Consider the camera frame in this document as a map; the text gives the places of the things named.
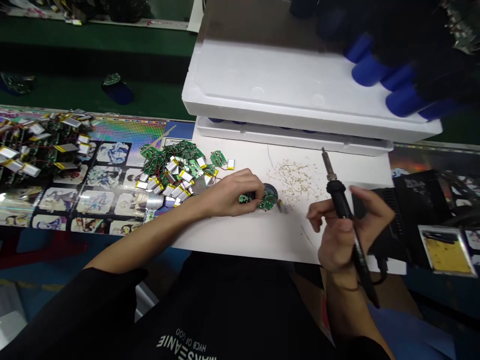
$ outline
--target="styrofoam box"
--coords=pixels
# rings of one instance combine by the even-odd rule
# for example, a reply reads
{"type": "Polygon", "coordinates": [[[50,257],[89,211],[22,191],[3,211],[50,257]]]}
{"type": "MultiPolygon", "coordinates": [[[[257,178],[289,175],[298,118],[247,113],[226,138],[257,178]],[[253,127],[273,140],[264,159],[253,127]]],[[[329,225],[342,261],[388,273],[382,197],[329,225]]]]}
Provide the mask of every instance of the styrofoam box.
{"type": "Polygon", "coordinates": [[[182,100],[196,116],[416,142],[440,120],[400,118],[381,84],[364,87],[354,64],[316,35],[282,0],[209,0],[182,100]]]}
{"type": "Polygon", "coordinates": [[[393,150],[390,140],[378,140],[368,137],[337,135],[325,132],[307,133],[298,129],[282,129],[278,126],[246,123],[235,124],[231,121],[212,122],[208,117],[196,118],[195,127],[202,136],[244,140],[254,143],[290,146],[295,148],[316,149],[339,153],[378,156],[393,150]]]}

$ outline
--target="wrist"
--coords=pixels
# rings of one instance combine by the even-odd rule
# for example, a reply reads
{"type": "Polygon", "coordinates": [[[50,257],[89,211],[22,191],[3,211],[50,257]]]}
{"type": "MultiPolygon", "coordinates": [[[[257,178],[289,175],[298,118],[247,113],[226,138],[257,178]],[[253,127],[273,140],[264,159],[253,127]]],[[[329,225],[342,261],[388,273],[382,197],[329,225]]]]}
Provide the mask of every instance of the wrist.
{"type": "Polygon", "coordinates": [[[355,268],[342,272],[326,272],[327,281],[340,289],[355,291],[359,289],[355,268]]]}

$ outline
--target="anime poster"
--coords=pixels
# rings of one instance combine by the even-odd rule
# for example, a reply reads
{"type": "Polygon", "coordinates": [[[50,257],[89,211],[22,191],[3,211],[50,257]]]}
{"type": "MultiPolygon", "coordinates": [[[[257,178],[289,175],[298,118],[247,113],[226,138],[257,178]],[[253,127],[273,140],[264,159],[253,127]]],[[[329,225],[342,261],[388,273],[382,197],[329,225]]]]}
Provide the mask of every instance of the anime poster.
{"type": "Polygon", "coordinates": [[[67,218],[55,215],[35,215],[31,221],[31,227],[44,230],[67,230],[67,218]]]}
{"type": "Polygon", "coordinates": [[[90,186],[99,186],[104,189],[114,189],[119,187],[119,179],[122,169],[116,166],[94,166],[88,172],[86,184],[90,186]]]}
{"type": "Polygon", "coordinates": [[[0,225],[28,228],[31,217],[31,211],[0,210],[0,225]]]}
{"type": "Polygon", "coordinates": [[[465,235],[470,247],[474,250],[480,250],[480,230],[465,230],[465,235]]]}
{"type": "Polygon", "coordinates": [[[120,221],[114,220],[110,224],[110,235],[125,236],[142,226],[138,221],[120,221]]]}
{"type": "Polygon", "coordinates": [[[81,161],[90,161],[94,157],[95,150],[97,150],[97,143],[91,141],[89,145],[90,145],[90,149],[88,150],[87,154],[77,153],[76,157],[81,161]]]}
{"type": "Polygon", "coordinates": [[[88,169],[88,165],[82,164],[80,165],[79,169],[62,171],[53,178],[53,182],[60,184],[79,185],[84,180],[88,169]]]}
{"type": "Polygon", "coordinates": [[[0,193],[0,210],[11,209],[33,210],[40,200],[41,186],[23,186],[10,188],[8,192],[0,193]]]}
{"type": "Polygon", "coordinates": [[[114,196],[113,192],[85,190],[80,195],[76,209],[83,214],[107,214],[114,196]]]}
{"type": "Polygon", "coordinates": [[[70,230],[75,233],[105,234],[107,224],[103,219],[76,217],[71,221],[70,230]]]}
{"type": "Polygon", "coordinates": [[[120,194],[115,207],[115,214],[143,217],[149,195],[142,192],[120,194]]]}
{"type": "Polygon", "coordinates": [[[50,212],[70,211],[74,208],[77,198],[78,192],[75,189],[50,187],[45,191],[38,207],[50,212]]]}
{"type": "Polygon", "coordinates": [[[137,182],[140,180],[141,174],[141,168],[132,167],[127,169],[125,180],[123,180],[123,187],[125,189],[135,189],[135,187],[137,186],[137,182]]]}
{"type": "Polygon", "coordinates": [[[96,160],[109,165],[122,164],[127,160],[129,146],[123,142],[104,142],[100,145],[96,160]]]}

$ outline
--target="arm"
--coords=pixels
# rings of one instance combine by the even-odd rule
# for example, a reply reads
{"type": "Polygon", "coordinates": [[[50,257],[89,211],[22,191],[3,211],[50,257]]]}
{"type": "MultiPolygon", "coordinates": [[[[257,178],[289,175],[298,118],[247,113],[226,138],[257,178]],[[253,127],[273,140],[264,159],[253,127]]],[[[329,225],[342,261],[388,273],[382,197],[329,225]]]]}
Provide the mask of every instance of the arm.
{"type": "MultiPolygon", "coordinates": [[[[393,220],[394,212],[374,192],[352,186],[352,193],[363,200],[368,214],[355,221],[362,248],[368,251],[377,236],[393,220]]],[[[370,316],[365,297],[357,283],[352,263],[354,223],[338,219],[331,200],[310,205],[307,218],[315,232],[320,232],[325,218],[318,259],[325,268],[325,290],[328,320],[337,348],[345,349],[352,339],[367,337],[382,346],[391,359],[394,355],[370,316]]]]}
{"type": "Polygon", "coordinates": [[[265,187],[250,169],[225,176],[200,195],[140,226],[134,232],[107,247],[85,268],[96,268],[112,274],[123,274],[139,268],[162,253],[191,224],[202,219],[238,216],[255,211],[265,187]],[[255,192],[256,199],[239,203],[239,196],[255,192]]]}

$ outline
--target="white work surface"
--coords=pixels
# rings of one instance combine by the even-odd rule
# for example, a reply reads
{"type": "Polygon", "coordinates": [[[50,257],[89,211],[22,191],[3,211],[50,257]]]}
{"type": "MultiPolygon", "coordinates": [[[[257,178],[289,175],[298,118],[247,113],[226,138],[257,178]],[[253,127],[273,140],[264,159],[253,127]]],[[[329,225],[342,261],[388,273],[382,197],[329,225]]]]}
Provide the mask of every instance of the white work surface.
{"type": "MultiPolygon", "coordinates": [[[[288,214],[275,207],[257,210],[237,217],[215,217],[189,227],[172,245],[192,251],[276,259],[318,264],[317,252],[322,241],[306,218],[311,203],[328,199],[327,173],[321,151],[267,145],[262,143],[200,136],[195,129],[192,142],[208,158],[220,150],[227,159],[235,160],[235,171],[250,168],[264,183],[272,184],[288,207],[288,214]]],[[[371,157],[329,152],[333,170],[345,186],[364,188],[392,187],[387,154],[371,157]]],[[[232,171],[220,170],[222,178],[232,171]]],[[[353,209],[352,198],[347,198],[353,209]]],[[[379,271],[374,256],[368,256],[368,267],[379,271]]],[[[388,272],[406,274],[406,263],[388,260],[388,272]]]]}

